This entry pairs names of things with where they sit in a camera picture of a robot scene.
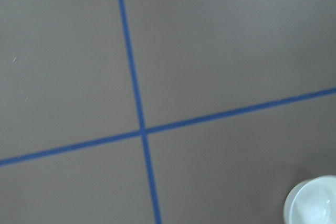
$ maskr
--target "white bowl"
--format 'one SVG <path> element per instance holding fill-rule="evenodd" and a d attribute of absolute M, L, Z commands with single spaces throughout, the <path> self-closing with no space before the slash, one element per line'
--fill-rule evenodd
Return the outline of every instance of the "white bowl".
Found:
<path fill-rule="evenodd" d="M 336 224 L 336 176 L 305 180 L 290 191 L 285 224 Z"/>

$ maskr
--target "white container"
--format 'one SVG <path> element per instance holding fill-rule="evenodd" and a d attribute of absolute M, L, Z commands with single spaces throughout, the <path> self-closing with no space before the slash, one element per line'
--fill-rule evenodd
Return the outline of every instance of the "white container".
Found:
<path fill-rule="evenodd" d="M 305 180 L 290 191 L 285 224 L 336 224 L 336 176 Z"/>

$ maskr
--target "blue line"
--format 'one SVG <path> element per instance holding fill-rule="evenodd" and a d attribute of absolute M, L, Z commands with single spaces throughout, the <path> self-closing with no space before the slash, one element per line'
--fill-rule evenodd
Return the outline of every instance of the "blue line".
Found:
<path fill-rule="evenodd" d="M 147 176 L 148 176 L 148 181 L 149 181 L 149 186 L 150 186 L 150 191 L 151 191 L 154 217 L 155 217 L 156 224 L 161 224 L 162 221 L 161 221 L 161 214 L 160 214 L 160 206 L 159 206 L 158 194 L 156 192 L 151 152 L 150 152 L 150 147 L 148 144 L 147 133 L 145 130 L 145 119 L 143 116 L 140 89 L 139 89 L 139 84 L 138 84 L 138 79 L 137 79 L 137 72 L 135 69 L 131 36 L 129 32 L 129 25 L 128 25 L 128 20 L 127 20 L 127 13 L 126 13 L 124 0 L 119 0 L 119 7 L 120 7 L 120 14 L 121 14 L 121 19 L 122 19 L 122 27 L 124 30 L 124 39 L 126 43 L 127 55 L 128 55 L 128 60 L 129 60 L 129 67 L 130 67 L 132 83 L 133 83 L 135 105 L 137 107 L 137 112 L 138 112 L 140 132 L 142 136 L 143 153 L 144 153 L 144 158 L 145 158 L 145 163 L 146 163 L 146 168 L 147 168 Z"/>
<path fill-rule="evenodd" d="M 140 136 L 140 131 L 133 131 L 133 132 L 128 132 L 128 133 L 124 133 L 120 135 L 108 136 L 108 137 L 100 138 L 97 140 L 91 140 L 91 141 L 82 142 L 78 144 L 72 144 L 72 145 L 62 146 L 58 148 L 53 148 L 53 149 L 49 149 L 49 150 L 45 150 L 41 152 L 35 152 L 35 153 L 24 154 L 24 155 L 16 156 L 16 157 L 10 157 L 7 159 L 0 160 L 0 167 L 15 164 L 15 163 L 20 163 L 24 161 L 29 161 L 29 160 L 33 160 L 37 158 L 57 155 L 60 153 L 72 152 L 72 151 L 83 149 L 83 148 L 90 148 L 90 147 L 94 147 L 94 146 L 101 145 L 101 144 L 112 143 L 112 142 L 120 141 L 120 140 L 131 138 L 131 137 L 136 137 L 136 136 Z"/>
<path fill-rule="evenodd" d="M 258 110 L 264 110 L 267 108 L 273 108 L 273 107 L 277 107 L 277 106 L 281 106 L 285 104 L 291 104 L 291 103 L 300 102 L 304 100 L 310 100 L 313 98 L 324 97 L 326 95 L 331 95 L 331 94 L 336 94 L 336 88 L 321 90 L 315 93 L 302 94 L 296 97 L 289 97 L 289 98 L 285 98 L 282 100 L 261 103 L 261 104 L 247 106 L 247 107 L 243 107 L 239 109 L 219 112 L 219 113 L 215 113 L 211 115 L 200 116 L 197 118 L 187 119 L 187 120 L 179 121 L 175 123 L 155 126 L 155 127 L 148 128 L 146 131 L 148 134 L 151 134 L 151 133 L 171 130 L 171 129 L 175 129 L 179 127 L 185 127 L 185 126 L 196 124 L 196 123 L 203 123 L 203 122 L 213 121 L 217 119 L 228 118 L 228 117 L 239 115 L 239 114 L 245 114 L 245 113 L 258 111 Z"/>

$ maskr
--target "white cup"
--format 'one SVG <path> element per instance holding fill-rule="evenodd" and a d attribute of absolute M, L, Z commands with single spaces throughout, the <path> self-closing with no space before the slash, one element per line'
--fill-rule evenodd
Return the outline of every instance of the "white cup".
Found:
<path fill-rule="evenodd" d="M 299 183 L 284 205 L 285 224 L 336 224 L 336 176 Z"/>

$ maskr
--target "blue grout line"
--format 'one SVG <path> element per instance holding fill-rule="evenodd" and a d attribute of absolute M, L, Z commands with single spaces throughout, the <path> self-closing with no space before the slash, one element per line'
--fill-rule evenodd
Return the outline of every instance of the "blue grout line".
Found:
<path fill-rule="evenodd" d="M 151 192 L 154 217 L 155 217 L 156 224 L 161 224 L 162 221 L 161 221 L 161 214 L 160 214 L 160 206 L 159 206 L 158 194 L 156 192 L 155 177 L 154 177 L 154 171 L 153 171 L 153 166 L 152 166 L 151 152 L 150 152 L 150 147 L 149 147 L 149 144 L 148 144 L 147 132 L 145 130 L 145 127 L 146 127 L 145 126 L 145 119 L 144 119 L 144 116 L 143 116 L 140 89 L 139 89 L 139 83 L 138 83 L 138 78 L 137 78 L 137 71 L 136 71 L 136 68 L 135 68 L 135 61 L 134 61 L 133 50 L 132 50 L 131 36 L 130 36 L 130 32 L 129 32 L 127 13 L 126 13 L 126 7 L 125 7 L 124 0 L 119 0 L 119 7 L 120 7 L 120 14 L 121 14 L 121 20 L 122 20 L 122 27 L 123 27 L 123 31 L 124 31 L 124 39 L 125 39 L 125 43 L 126 43 L 129 67 L 130 67 L 132 83 L 133 83 L 135 105 L 137 107 L 139 126 L 140 126 L 140 132 L 141 132 L 141 137 L 142 137 L 143 153 L 144 153 L 145 164 L 146 164 L 146 168 L 147 168 L 147 176 L 148 176 L 149 187 L 150 187 L 150 192 Z"/>
<path fill-rule="evenodd" d="M 308 93 L 308 94 L 302 94 L 296 97 L 289 97 L 285 98 L 282 100 L 277 100 L 277 101 L 271 101 L 271 102 L 265 102 L 257 105 L 252 105 L 252 106 L 247 106 L 239 109 L 234 109 L 234 110 L 229 110 L 229 111 L 224 111 L 224 112 L 219 112 L 211 115 L 205 115 L 205 116 L 200 116 L 197 118 L 193 119 L 187 119 L 175 123 L 169 123 L 169 124 L 164 124 L 164 125 L 159 125 L 155 127 L 148 128 L 146 131 L 148 134 L 151 133 L 156 133 L 156 132 L 161 132 L 161 131 L 166 131 L 166 130 L 171 130 L 179 127 L 185 127 L 188 125 L 196 124 L 196 123 L 204 123 L 212 120 L 217 120 L 217 119 L 222 119 L 222 118 L 228 118 L 234 115 L 239 115 L 239 114 L 245 114 L 253 111 L 258 111 L 258 110 L 263 110 L 267 108 L 272 108 L 272 107 L 277 107 L 285 104 L 290 104 L 290 103 L 295 103 L 295 102 L 300 102 L 304 100 L 310 100 L 313 98 L 318 98 L 318 97 L 323 97 L 326 95 L 330 94 L 336 94 L 336 88 L 332 89 L 326 89 L 326 90 L 321 90 L 315 93 Z"/>
<path fill-rule="evenodd" d="M 16 156 L 16 157 L 10 157 L 7 159 L 0 160 L 0 167 L 15 164 L 15 163 L 20 163 L 24 161 L 30 161 L 30 160 L 37 159 L 37 158 L 57 155 L 60 153 L 72 152 L 72 151 L 83 149 L 83 148 L 90 148 L 90 147 L 94 147 L 97 145 L 108 144 L 108 143 L 128 139 L 131 137 L 140 136 L 140 134 L 141 134 L 140 131 L 133 131 L 133 132 L 128 132 L 128 133 L 124 133 L 120 135 L 108 136 L 108 137 L 104 137 L 104 138 L 100 138 L 96 140 L 82 142 L 78 144 L 71 144 L 67 146 L 53 148 L 53 149 L 49 149 L 49 150 L 45 150 L 41 152 L 35 152 L 35 153 L 24 154 L 24 155 Z"/>

